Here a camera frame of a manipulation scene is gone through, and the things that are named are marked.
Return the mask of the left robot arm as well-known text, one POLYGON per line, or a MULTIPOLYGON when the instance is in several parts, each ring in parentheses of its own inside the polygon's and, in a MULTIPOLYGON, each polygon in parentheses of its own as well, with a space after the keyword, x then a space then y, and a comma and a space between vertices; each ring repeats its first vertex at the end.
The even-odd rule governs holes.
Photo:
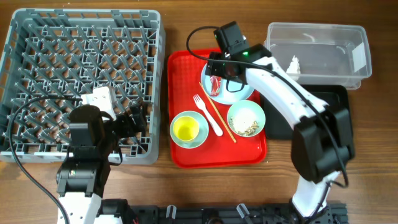
POLYGON ((59 223, 139 223, 126 199, 103 198, 114 165, 109 155, 121 152, 120 139, 146 131, 144 104, 130 110, 112 118, 96 106, 83 105, 70 113, 72 141, 56 175, 59 223))

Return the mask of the rice and peanut scraps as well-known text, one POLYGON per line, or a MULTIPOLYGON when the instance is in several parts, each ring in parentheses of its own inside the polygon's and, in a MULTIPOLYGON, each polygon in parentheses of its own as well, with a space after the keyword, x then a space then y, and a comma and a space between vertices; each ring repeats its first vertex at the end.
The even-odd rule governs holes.
POLYGON ((229 124, 232 130, 240 136, 252 136, 259 128, 257 121, 249 113, 239 112, 233 115, 229 124))

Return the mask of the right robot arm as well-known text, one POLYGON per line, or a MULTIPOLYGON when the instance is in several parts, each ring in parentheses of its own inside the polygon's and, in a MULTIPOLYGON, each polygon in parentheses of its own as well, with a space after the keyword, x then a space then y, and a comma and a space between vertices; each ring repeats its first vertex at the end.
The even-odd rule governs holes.
POLYGON ((214 35, 220 52, 209 55, 205 73, 254 88, 288 122, 293 131, 291 160, 300 175, 292 205, 301 220, 315 219, 355 155, 349 110, 304 89, 263 45, 250 46, 236 22, 215 27, 214 35))

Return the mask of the light blue bowl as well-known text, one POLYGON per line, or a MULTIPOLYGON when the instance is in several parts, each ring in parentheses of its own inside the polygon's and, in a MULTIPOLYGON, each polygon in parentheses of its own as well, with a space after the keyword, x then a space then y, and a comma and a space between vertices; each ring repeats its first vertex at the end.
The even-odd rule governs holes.
POLYGON ((176 117, 174 117, 174 119, 172 120, 172 122, 170 124, 170 136, 171 136, 173 142, 176 145, 178 145, 184 149, 193 149, 198 146, 201 146, 206 141, 206 139, 208 137, 208 133, 209 133, 209 126, 208 126, 207 120, 200 113, 198 113, 196 111, 183 111, 183 112, 179 113, 178 115, 176 115, 176 117), (174 122, 179 117, 182 117, 182 116, 191 116, 198 121, 200 130, 199 130, 198 136, 192 141, 189 141, 189 142, 181 141, 181 140, 177 139, 177 137, 173 133, 174 122))

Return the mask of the red snack wrapper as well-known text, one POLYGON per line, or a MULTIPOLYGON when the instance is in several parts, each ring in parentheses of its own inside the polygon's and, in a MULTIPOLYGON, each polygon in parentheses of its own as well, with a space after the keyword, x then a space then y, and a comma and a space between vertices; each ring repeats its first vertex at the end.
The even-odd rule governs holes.
POLYGON ((211 76, 210 77, 210 82, 211 82, 211 96, 218 96, 220 93, 221 89, 221 77, 217 76, 211 76))

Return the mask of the yellow plastic cup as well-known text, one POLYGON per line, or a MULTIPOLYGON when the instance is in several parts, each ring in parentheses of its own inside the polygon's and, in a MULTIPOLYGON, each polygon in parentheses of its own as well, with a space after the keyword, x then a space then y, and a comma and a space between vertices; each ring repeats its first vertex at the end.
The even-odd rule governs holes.
POLYGON ((191 116, 179 117, 173 125, 173 133, 177 139, 189 142, 194 140, 199 133, 198 121, 191 116))

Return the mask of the green bowl with leftovers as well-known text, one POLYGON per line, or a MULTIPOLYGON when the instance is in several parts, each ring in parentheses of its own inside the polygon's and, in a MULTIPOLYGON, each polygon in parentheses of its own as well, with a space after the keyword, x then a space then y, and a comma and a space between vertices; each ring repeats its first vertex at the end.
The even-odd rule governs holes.
POLYGON ((227 122, 233 133, 250 138, 264 129, 266 116, 264 110, 256 102, 241 100, 230 106, 227 122))

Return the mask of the white tissue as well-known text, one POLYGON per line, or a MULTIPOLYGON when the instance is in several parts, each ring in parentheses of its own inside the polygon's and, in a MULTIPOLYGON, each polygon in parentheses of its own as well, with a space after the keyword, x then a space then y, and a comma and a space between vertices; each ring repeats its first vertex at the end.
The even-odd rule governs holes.
POLYGON ((286 73, 287 74, 301 74, 299 59, 295 55, 292 57, 292 61, 290 62, 290 65, 289 65, 288 69, 286 70, 286 73))

